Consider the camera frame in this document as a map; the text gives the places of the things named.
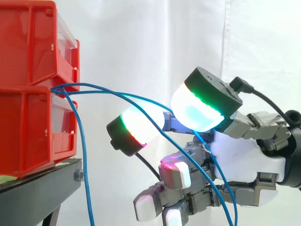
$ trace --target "red storage drawer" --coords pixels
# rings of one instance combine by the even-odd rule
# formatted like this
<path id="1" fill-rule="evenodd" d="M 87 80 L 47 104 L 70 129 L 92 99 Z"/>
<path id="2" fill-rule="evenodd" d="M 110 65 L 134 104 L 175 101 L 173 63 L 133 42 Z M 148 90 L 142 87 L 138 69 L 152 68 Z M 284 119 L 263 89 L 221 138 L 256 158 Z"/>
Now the red storage drawer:
<path id="1" fill-rule="evenodd" d="M 0 175 L 22 178 L 76 154 L 67 100 L 43 86 L 0 87 Z"/>
<path id="2" fill-rule="evenodd" d="M 0 86 L 79 82 L 79 41 L 53 1 L 1 0 L 0 31 Z"/>

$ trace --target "blue wire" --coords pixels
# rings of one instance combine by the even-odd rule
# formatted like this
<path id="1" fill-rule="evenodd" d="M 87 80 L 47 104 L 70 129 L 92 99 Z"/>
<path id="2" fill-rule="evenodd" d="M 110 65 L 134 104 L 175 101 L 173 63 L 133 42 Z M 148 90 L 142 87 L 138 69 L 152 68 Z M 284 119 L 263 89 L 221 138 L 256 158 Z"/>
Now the blue wire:
<path id="1" fill-rule="evenodd" d="M 230 226 L 233 226 L 228 208 L 226 206 L 225 200 L 223 199 L 221 193 L 219 192 L 218 188 L 216 187 L 216 185 L 214 184 L 214 182 L 211 180 L 211 178 L 205 173 L 205 171 L 200 167 L 200 165 L 183 149 L 181 148 L 170 136 L 168 136 L 159 126 L 158 124 L 143 110 L 143 108 L 141 108 L 138 104 L 136 104 L 134 101 L 132 101 L 131 99 L 116 93 L 112 90 L 106 89 L 104 87 L 100 87 L 100 86 L 96 86 L 96 85 L 92 85 L 89 83 L 72 83 L 72 84 L 62 84 L 56 87 L 53 87 L 51 90 L 56 90 L 58 88 L 63 88 L 63 87 L 68 87 L 68 86 L 87 86 L 87 87 L 91 87 L 91 88 L 95 88 L 95 89 L 100 89 L 103 91 L 106 91 L 108 93 L 111 93 L 115 96 L 118 96 L 122 99 L 124 99 L 125 101 L 129 102 L 130 104 L 134 105 L 136 108 L 138 108 L 145 116 L 146 118 L 148 118 L 148 120 L 151 121 L 151 123 L 156 127 L 156 129 L 159 131 L 159 133 L 164 136 L 170 143 L 172 143 L 180 152 L 182 152 L 183 155 L 186 156 L 186 158 L 189 159 L 189 161 L 192 162 L 192 164 L 202 173 L 202 175 L 205 177 L 205 179 L 210 183 L 210 185 L 212 186 L 213 190 L 215 191 L 216 195 L 218 196 L 218 198 L 221 201 L 222 207 L 224 209 L 224 212 L 226 214 L 228 223 Z"/>
<path id="2" fill-rule="evenodd" d="M 57 94 L 63 94 L 63 93 L 61 93 L 61 92 L 59 92 L 59 91 L 54 91 L 54 92 L 57 93 Z M 108 92 L 106 92 L 106 91 L 100 91 L 100 90 L 77 91 L 77 92 L 68 92 L 68 95 L 93 94 L 93 93 L 98 93 L 98 94 L 99 94 L 99 93 L 103 93 L 103 94 L 105 94 L 105 93 L 108 93 Z M 153 101 L 153 100 L 151 100 L 151 99 L 147 99 L 147 98 L 145 98 L 145 97 L 137 96 L 137 95 L 130 94 L 130 93 L 122 93 L 122 92 L 118 92 L 118 93 L 121 94 L 121 95 L 124 95 L 124 96 L 134 97 L 134 98 L 137 98 L 137 99 L 141 99 L 141 100 L 144 100 L 144 101 L 148 101 L 148 102 L 150 102 L 150 103 L 153 103 L 153 104 L 155 104 L 155 105 L 158 105 L 158 106 L 160 106 L 160 107 L 162 107 L 162 108 L 168 110 L 169 112 L 173 113 L 173 111 L 172 111 L 170 108 L 168 108 L 168 107 L 166 107 L 165 105 L 160 104 L 160 103 L 158 103 L 158 102 L 156 102 L 156 101 Z M 202 138 L 196 131 L 193 131 L 193 132 L 194 132 L 194 134 L 197 136 L 197 138 L 198 138 L 203 144 L 205 144 L 205 148 L 206 148 L 208 151 L 210 151 L 209 146 L 204 142 L 203 138 Z M 238 211 L 237 211 L 237 204 L 236 204 L 236 200 L 235 200 L 234 194 L 233 194 L 233 192 L 232 192 L 232 190 L 231 190 L 231 188 L 230 188 L 230 186 L 229 186 L 229 184 L 228 184 L 228 182 L 227 182 L 227 180 L 226 180 L 226 177 L 224 176 L 224 173 L 222 172 L 222 169 L 221 169 L 220 165 L 218 164 L 218 162 L 217 162 L 215 156 L 214 156 L 212 153 L 211 153 L 211 158 L 213 159 L 213 161 L 214 161 L 214 163 L 215 163 L 215 165 L 216 165 L 218 171 L 220 172 L 220 175 L 221 175 L 221 177 L 222 177 L 222 179 L 223 179 L 223 181 L 224 181 L 224 183 L 225 183 L 225 185 L 226 185 L 226 187 L 227 187 L 227 189 L 228 189 L 228 191 L 229 191 L 229 194 L 230 194 L 230 196 L 231 196 L 231 199 L 232 199 L 232 201 L 233 201 L 234 212 L 235 212 L 235 223 L 234 223 L 234 225 L 237 226 L 237 224 L 238 224 Z"/>
<path id="3" fill-rule="evenodd" d="M 51 92 L 53 93 L 56 93 L 56 94 L 63 94 L 62 92 L 60 91 L 57 91 L 57 90 L 51 90 Z M 78 95 L 78 94 L 93 94 L 93 93 L 108 93 L 106 91 L 100 91 L 100 90 L 90 90 L 90 91 L 77 91 L 77 92 L 67 92 L 68 95 Z M 168 110 L 169 112 L 173 112 L 170 108 L 166 107 L 165 105 L 163 104 L 160 104 L 159 102 L 157 101 L 154 101 L 154 100 L 151 100 L 151 99 L 148 99 L 148 98 L 145 98 L 145 97 L 141 97 L 141 96 L 137 96 L 137 95 L 134 95 L 134 94 L 130 94 L 130 93 L 121 93 L 121 92 L 116 92 L 116 93 L 119 93 L 121 95 L 124 95 L 124 96 L 128 96 L 128 97 L 133 97 L 133 98 L 137 98 L 137 99 L 140 99 L 140 100 L 144 100 L 144 101 L 147 101 L 147 102 L 150 102 L 150 103 L 153 103 L 155 105 L 158 105 L 159 107 L 162 107 L 166 110 Z"/>
<path id="4" fill-rule="evenodd" d="M 91 226 L 95 226 L 94 223 L 94 217 L 93 217 L 93 211 L 92 211 L 92 203 L 91 203 L 91 196 L 90 196 L 90 187 L 89 187 L 89 180 L 88 180 L 88 167 L 87 167 L 87 147 L 86 147 L 86 139 L 85 139 L 85 134 L 84 134 L 84 129 L 83 129 L 83 125 L 81 123 L 79 114 L 72 102 L 72 100 L 70 99 L 70 97 L 68 96 L 66 90 L 62 87 L 62 92 L 65 95 L 66 99 L 68 100 L 74 114 L 75 117 L 77 119 L 77 122 L 79 124 L 79 130 L 80 130 L 80 137 L 81 137 L 81 144 L 83 147 L 83 160 L 84 160 L 84 181 L 85 181 L 85 188 L 86 188 L 86 197 L 87 197 L 87 205 L 88 205 L 88 213 L 89 213 L 89 219 L 90 219 L 90 225 Z"/>
<path id="5" fill-rule="evenodd" d="M 197 138 L 198 138 L 203 144 L 205 144 L 205 148 L 206 148 L 208 151 L 210 151 L 209 146 L 206 144 L 206 142 L 203 140 L 203 138 L 202 138 L 196 131 L 194 131 L 194 130 L 193 130 L 193 133 L 197 136 Z M 226 187 L 227 187 L 227 189 L 228 189 L 228 192 L 229 192 L 229 194 L 230 194 L 230 196 L 231 196 L 231 199 L 232 199 L 232 201 L 233 201 L 234 212 L 235 212 L 235 222 L 234 222 L 234 225 L 237 226 L 237 223 L 238 223 L 238 212 L 237 212 L 237 204 L 236 204 L 236 200 L 235 200 L 234 194 L 233 194 L 233 192 L 232 192 L 232 190 L 231 190 L 231 188 L 230 188 L 230 186 L 229 186 L 229 184 L 228 184 L 228 182 L 227 182 L 227 180 L 226 180 L 226 177 L 225 177 L 224 173 L 222 172 L 222 169 L 221 169 L 220 165 L 218 164 L 218 162 L 217 162 L 215 156 L 212 154 L 211 151 L 210 151 L 210 153 L 211 153 L 211 154 L 210 154 L 210 155 L 211 155 L 211 158 L 213 159 L 213 161 L 214 161 L 214 163 L 215 163 L 215 165 L 216 165 L 216 167 L 217 167 L 217 169 L 218 169 L 220 175 L 222 176 L 222 180 L 224 181 L 224 183 L 225 183 L 225 185 L 226 185 Z"/>

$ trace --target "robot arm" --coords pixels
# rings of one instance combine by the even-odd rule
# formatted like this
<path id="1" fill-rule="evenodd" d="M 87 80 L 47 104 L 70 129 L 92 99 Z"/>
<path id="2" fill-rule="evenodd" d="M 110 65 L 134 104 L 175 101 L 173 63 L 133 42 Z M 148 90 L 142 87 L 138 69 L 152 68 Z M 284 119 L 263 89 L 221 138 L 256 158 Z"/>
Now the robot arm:
<path id="1" fill-rule="evenodd" d="M 166 113 L 165 117 L 165 131 L 192 134 L 172 114 Z M 289 147 L 291 135 L 279 115 L 267 112 L 248 116 L 237 112 L 223 133 L 214 130 L 201 133 L 226 179 L 231 181 L 229 185 L 241 206 L 261 206 L 277 195 L 276 183 L 286 179 L 286 159 L 279 154 L 267 156 L 264 152 L 277 153 Z M 187 143 L 185 150 L 212 180 L 221 179 L 210 153 L 197 139 Z M 162 181 L 134 200 L 138 221 L 151 220 L 162 212 L 163 225 L 183 226 L 190 215 L 204 211 L 207 206 L 221 205 L 208 181 L 181 152 L 164 157 L 159 173 Z M 232 202 L 226 186 L 218 188 L 224 200 Z"/>
<path id="2" fill-rule="evenodd" d="M 241 114 L 238 112 L 243 103 L 238 96 L 240 92 L 261 97 L 277 113 Z M 261 206 L 267 203 L 277 194 L 276 183 L 301 187 L 299 112 L 284 114 L 244 80 L 236 77 L 227 84 L 200 67 L 178 88 L 171 105 L 172 113 L 164 113 L 162 120 L 158 117 L 157 126 L 162 122 L 160 128 L 164 131 L 202 132 L 200 135 L 211 146 L 212 154 L 230 181 L 237 204 Z M 136 119 L 134 127 L 127 126 L 124 118 L 123 114 L 117 117 L 108 124 L 107 130 L 113 147 L 132 156 L 153 136 L 149 135 L 143 142 L 140 140 L 140 131 L 147 131 L 146 123 L 142 123 L 144 116 L 132 113 L 131 119 Z M 187 143 L 185 150 L 212 180 L 221 179 L 211 153 L 197 138 Z M 190 215 L 204 211 L 207 206 L 220 206 L 208 181 L 181 152 L 163 158 L 159 174 L 161 181 L 134 200 L 138 221 L 151 220 L 162 212 L 164 225 L 183 226 Z M 232 201 L 226 186 L 218 189 L 225 201 Z"/>

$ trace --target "black metal bracket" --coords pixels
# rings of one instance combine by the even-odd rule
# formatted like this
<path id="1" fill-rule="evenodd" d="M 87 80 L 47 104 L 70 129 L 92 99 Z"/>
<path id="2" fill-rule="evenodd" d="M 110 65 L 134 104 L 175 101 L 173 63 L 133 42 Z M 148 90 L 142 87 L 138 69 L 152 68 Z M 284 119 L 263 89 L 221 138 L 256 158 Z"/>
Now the black metal bracket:
<path id="1" fill-rule="evenodd" d="M 58 214 L 61 203 L 80 187 L 76 175 L 81 159 L 63 163 L 66 164 L 0 185 L 1 225 L 34 226 L 47 218 L 53 221 L 55 210 Z"/>

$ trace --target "white curtain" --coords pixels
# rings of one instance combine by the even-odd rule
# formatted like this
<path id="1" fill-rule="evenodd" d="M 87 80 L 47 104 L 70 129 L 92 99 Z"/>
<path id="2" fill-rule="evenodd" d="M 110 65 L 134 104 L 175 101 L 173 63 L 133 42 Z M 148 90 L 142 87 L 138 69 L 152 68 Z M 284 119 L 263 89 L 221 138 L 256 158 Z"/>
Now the white curtain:
<path id="1" fill-rule="evenodd" d="M 170 105 L 173 92 L 201 66 L 216 76 L 222 75 L 226 81 L 241 76 L 284 110 L 301 110 L 298 109 L 300 16 L 293 3 L 285 7 L 287 1 L 282 4 L 271 0 L 56 0 L 56 3 L 60 15 L 80 41 L 82 82 Z M 161 216 L 147 223 L 136 221 L 133 200 L 156 183 L 156 178 L 135 156 L 129 158 L 115 151 L 106 132 L 106 125 L 129 104 L 105 94 L 73 99 L 79 104 L 86 135 L 96 225 L 162 225 Z M 243 113 L 271 111 L 257 98 L 243 95 L 243 99 Z M 171 136 L 180 145 L 192 140 L 191 135 Z M 77 156 L 82 157 L 80 139 L 78 144 Z M 176 151 L 158 137 L 140 153 L 157 167 L 161 158 Z M 291 225 L 298 225 L 301 193 L 279 190 L 279 196 L 260 209 L 239 208 L 239 225 L 285 225 L 287 219 L 291 219 Z M 233 205 L 228 208 L 234 215 Z M 62 204 L 57 225 L 89 225 L 84 184 Z M 227 221 L 222 207 L 208 208 L 190 217 L 188 225 L 227 225 Z"/>

